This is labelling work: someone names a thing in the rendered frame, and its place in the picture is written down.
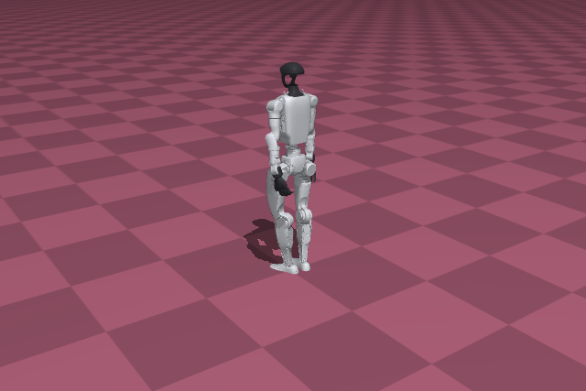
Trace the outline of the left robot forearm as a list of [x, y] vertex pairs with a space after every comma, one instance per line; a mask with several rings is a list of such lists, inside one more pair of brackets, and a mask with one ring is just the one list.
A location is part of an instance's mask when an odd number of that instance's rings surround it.
[[278, 146], [276, 138], [273, 134], [266, 135], [266, 143], [269, 151], [269, 165], [271, 167], [271, 173], [273, 175], [278, 175], [277, 167], [281, 167], [279, 159], [280, 147]]

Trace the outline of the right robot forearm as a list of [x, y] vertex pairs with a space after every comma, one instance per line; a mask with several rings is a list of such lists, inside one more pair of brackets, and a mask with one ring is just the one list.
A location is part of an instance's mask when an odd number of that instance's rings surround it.
[[313, 153], [315, 150], [314, 139], [315, 139], [315, 129], [313, 130], [313, 132], [308, 134], [308, 139], [305, 142], [306, 159], [308, 159], [308, 160], [313, 160]]

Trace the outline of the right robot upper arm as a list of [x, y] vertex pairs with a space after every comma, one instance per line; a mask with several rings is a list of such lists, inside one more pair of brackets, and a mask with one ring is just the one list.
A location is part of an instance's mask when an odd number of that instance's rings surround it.
[[311, 115], [310, 115], [310, 130], [309, 132], [313, 132], [314, 130], [314, 122], [315, 122], [315, 117], [316, 117], [316, 106], [318, 104], [318, 98], [315, 95], [309, 94], [309, 97], [311, 99]]

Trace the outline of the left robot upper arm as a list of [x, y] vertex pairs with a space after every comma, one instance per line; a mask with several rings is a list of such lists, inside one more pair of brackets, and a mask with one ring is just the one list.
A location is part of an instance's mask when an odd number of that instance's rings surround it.
[[273, 134], [277, 142], [280, 138], [280, 113], [284, 107], [283, 101], [283, 98], [278, 98], [268, 102], [266, 106], [269, 118], [269, 126], [271, 128], [271, 132], [269, 134]]

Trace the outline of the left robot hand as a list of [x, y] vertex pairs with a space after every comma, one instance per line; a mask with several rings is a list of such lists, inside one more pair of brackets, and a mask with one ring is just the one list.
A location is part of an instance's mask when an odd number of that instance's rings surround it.
[[281, 170], [281, 167], [277, 167], [277, 171], [278, 171], [278, 175], [272, 174], [273, 178], [275, 178], [275, 180], [274, 180], [275, 190], [278, 191], [281, 196], [288, 196], [291, 193], [293, 193], [294, 191], [289, 190], [287, 183], [282, 178], [283, 172]]

